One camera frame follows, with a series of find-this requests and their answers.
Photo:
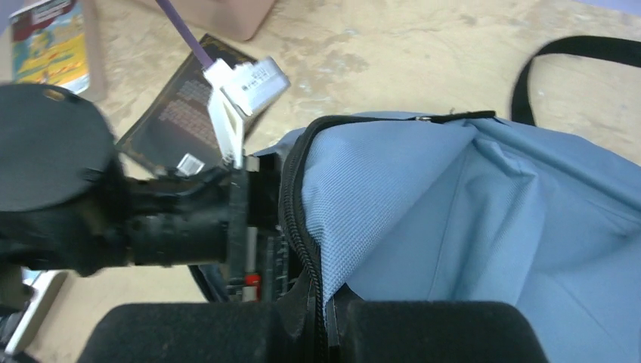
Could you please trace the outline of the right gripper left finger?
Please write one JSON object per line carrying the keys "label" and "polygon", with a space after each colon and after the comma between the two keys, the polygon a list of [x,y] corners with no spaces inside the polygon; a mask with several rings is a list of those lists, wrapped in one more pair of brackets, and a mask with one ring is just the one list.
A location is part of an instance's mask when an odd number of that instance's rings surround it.
{"label": "right gripper left finger", "polygon": [[80,362],[298,362],[275,305],[132,303],[95,326]]}

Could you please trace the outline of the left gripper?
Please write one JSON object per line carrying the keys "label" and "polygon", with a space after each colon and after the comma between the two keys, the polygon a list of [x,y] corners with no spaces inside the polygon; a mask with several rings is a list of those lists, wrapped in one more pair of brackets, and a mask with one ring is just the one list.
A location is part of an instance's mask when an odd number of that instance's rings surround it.
{"label": "left gripper", "polygon": [[282,159],[248,156],[242,169],[129,178],[123,234],[133,265],[189,265],[210,301],[266,301],[293,284],[278,222]]}

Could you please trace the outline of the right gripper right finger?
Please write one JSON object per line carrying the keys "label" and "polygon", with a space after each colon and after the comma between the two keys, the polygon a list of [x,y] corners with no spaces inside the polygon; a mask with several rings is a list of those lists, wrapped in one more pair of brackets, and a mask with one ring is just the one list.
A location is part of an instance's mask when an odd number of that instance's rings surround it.
{"label": "right gripper right finger", "polygon": [[331,300],[332,362],[545,362],[528,320],[502,302]]}

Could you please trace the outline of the black book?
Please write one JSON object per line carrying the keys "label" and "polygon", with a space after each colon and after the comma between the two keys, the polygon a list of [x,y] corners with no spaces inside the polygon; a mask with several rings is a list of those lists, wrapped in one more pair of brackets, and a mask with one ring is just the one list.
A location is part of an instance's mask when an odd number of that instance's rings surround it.
{"label": "black book", "polygon": [[190,54],[141,118],[120,138],[117,149],[153,174],[174,169],[183,175],[221,161],[206,109],[210,84]]}

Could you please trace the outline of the blue backpack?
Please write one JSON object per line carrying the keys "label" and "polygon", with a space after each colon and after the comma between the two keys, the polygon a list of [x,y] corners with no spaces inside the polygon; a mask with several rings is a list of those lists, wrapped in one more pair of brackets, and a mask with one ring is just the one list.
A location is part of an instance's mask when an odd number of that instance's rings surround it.
{"label": "blue backpack", "polygon": [[640,360],[640,168],[534,124],[524,67],[493,113],[325,116],[287,157],[290,230],[319,248],[311,296],[493,302],[529,322],[545,362]]}

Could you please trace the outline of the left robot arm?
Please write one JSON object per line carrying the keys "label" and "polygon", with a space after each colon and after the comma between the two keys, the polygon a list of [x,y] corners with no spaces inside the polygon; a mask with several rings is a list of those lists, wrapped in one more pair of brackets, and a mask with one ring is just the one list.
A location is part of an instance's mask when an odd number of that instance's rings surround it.
{"label": "left robot arm", "polygon": [[225,266],[194,272],[210,301],[275,301],[298,270],[280,236],[278,156],[245,169],[128,177],[92,102],[54,85],[1,86],[1,265],[73,270]]}

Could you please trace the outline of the pink plastic storage box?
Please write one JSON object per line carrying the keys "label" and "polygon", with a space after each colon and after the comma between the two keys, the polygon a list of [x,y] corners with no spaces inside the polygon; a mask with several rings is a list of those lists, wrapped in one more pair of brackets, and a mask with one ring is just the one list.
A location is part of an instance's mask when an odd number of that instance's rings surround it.
{"label": "pink plastic storage box", "polygon": [[190,24],[234,41],[250,40],[263,24],[275,0],[141,0],[141,4],[163,12],[178,33],[189,42]]}

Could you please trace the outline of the light blue stapler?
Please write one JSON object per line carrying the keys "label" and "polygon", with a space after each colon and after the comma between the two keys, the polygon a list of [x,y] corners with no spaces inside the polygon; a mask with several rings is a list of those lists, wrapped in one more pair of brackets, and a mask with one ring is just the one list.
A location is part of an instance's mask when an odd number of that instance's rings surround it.
{"label": "light blue stapler", "polygon": [[22,283],[26,286],[26,305],[19,312],[1,312],[2,362],[35,361],[25,353],[25,349],[42,326],[67,279],[67,273],[24,269],[21,277]]}

